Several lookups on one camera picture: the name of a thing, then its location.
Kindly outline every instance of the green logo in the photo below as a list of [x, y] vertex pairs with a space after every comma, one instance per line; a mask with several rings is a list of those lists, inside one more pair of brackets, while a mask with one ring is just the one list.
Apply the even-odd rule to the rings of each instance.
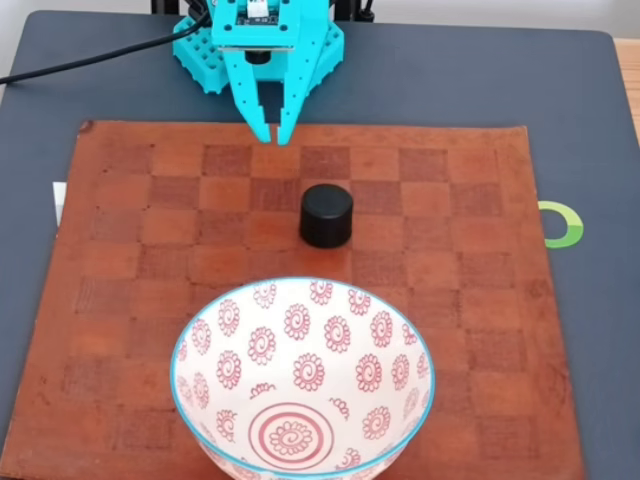
[[544, 242], [547, 248], [572, 247], [582, 239], [584, 235], [584, 224], [575, 210], [562, 203], [547, 201], [538, 202], [538, 208], [540, 208], [540, 211], [548, 210], [559, 213], [567, 223], [567, 233], [565, 233], [564, 237], [545, 239]]

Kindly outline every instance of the robotic arm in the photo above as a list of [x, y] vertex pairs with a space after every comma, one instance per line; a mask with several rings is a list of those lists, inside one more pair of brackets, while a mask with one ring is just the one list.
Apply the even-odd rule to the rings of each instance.
[[[205, 13], [200, 1], [190, 5]], [[344, 34], [329, 20], [327, 0], [207, 0], [206, 8], [212, 25], [174, 42], [174, 55], [206, 93], [228, 84], [238, 110], [265, 143], [271, 132], [257, 82], [282, 82], [277, 140], [287, 145], [304, 100], [344, 58]], [[175, 31], [193, 23], [185, 18]]]

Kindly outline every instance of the black cap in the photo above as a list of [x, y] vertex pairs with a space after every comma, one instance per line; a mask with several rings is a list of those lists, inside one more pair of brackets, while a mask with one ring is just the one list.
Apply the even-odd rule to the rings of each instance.
[[337, 185], [315, 185], [302, 195], [300, 236], [309, 245], [335, 248], [351, 238], [353, 197]]

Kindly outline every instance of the ceramic bowl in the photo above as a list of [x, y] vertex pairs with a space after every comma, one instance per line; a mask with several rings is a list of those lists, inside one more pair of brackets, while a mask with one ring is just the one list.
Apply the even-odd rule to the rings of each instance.
[[376, 296], [319, 278], [277, 278], [218, 298], [171, 360], [178, 411], [238, 480], [384, 471], [421, 428], [434, 369], [415, 327]]

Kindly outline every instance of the brown leather mat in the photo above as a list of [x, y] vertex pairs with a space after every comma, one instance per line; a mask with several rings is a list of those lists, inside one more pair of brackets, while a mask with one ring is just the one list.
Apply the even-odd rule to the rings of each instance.
[[[354, 196], [346, 247], [298, 239], [321, 182]], [[380, 478], [583, 478], [524, 128], [301, 125], [278, 148], [245, 125], [109, 122], [78, 138], [0, 472], [226, 478], [173, 407], [169, 358], [219, 293], [283, 275], [379, 294], [432, 351], [432, 414]]]

